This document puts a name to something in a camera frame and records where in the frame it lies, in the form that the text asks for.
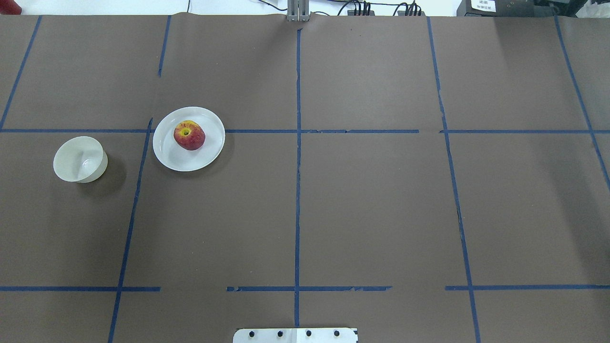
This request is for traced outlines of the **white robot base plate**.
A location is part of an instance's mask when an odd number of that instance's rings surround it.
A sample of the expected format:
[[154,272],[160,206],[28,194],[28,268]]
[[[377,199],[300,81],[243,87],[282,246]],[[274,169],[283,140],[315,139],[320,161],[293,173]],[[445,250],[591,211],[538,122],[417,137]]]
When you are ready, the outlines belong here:
[[244,328],[233,343],[357,343],[356,328]]

